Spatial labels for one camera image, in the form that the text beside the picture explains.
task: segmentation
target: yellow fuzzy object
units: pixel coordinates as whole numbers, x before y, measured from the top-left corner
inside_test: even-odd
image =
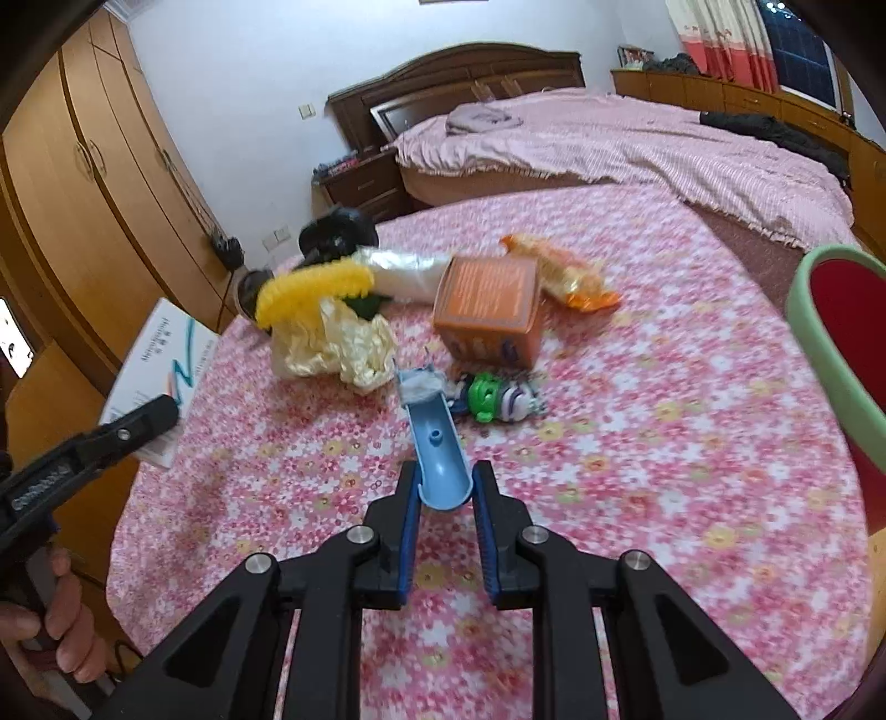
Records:
[[[319,331],[323,328],[321,298],[364,297],[374,285],[372,270],[347,258],[295,270],[261,288],[255,322],[269,328],[288,320]]]

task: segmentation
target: white wall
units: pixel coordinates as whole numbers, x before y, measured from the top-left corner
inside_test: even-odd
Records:
[[[658,60],[685,52],[665,0],[618,0],[618,16],[627,44],[654,51]]]
[[[880,124],[874,113],[873,107],[867,102],[861,88],[851,80],[852,85],[852,104],[855,107],[855,127],[856,130],[865,136],[868,140],[873,140],[881,148],[886,150],[886,130]]]
[[[262,238],[283,225],[295,236],[323,208],[311,170],[348,149],[323,115],[330,93],[484,40],[578,51],[588,87],[612,90],[625,42],[617,0],[160,0],[130,32],[178,149],[251,267],[268,260]],[[318,117],[301,120],[305,103]]]

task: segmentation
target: floral tablecloth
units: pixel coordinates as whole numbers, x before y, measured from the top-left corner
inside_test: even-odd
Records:
[[[459,423],[468,458],[581,550],[648,549],[803,718],[859,681],[871,606],[853,465],[788,327],[741,264],[663,191],[505,195],[379,227],[382,245],[499,253],[548,235],[607,263],[620,309],[546,304],[544,419]],[[389,309],[401,367],[451,364],[430,310]],[[155,646],[246,555],[311,552],[393,491],[413,457],[392,387],[284,381],[264,336],[225,332],[169,471],[143,466],[114,539],[107,594]],[[424,510],[415,587],[366,613],[363,717],[528,718],[531,620],[482,588],[470,507]]]

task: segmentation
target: nightstand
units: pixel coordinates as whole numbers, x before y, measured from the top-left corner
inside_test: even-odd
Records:
[[[357,207],[383,223],[413,211],[403,187],[397,153],[389,151],[363,158],[358,165],[317,181],[330,205]]]

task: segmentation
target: table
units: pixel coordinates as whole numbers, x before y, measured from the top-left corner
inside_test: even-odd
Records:
[[[671,196],[598,186],[437,208],[378,229],[382,245],[494,253],[516,231],[607,263],[615,312],[547,303],[538,369],[548,415],[459,422],[470,460],[581,550],[649,550],[803,718],[859,681],[871,606],[858,481],[827,401],[775,308]],[[450,359],[430,310],[388,313],[401,367]],[[174,467],[143,466],[107,594],[155,646],[244,556],[288,558],[358,523],[413,456],[392,387],[279,380],[238,319],[192,405]],[[415,586],[366,613],[363,717],[528,718],[527,612],[482,589],[470,507],[424,510]]]

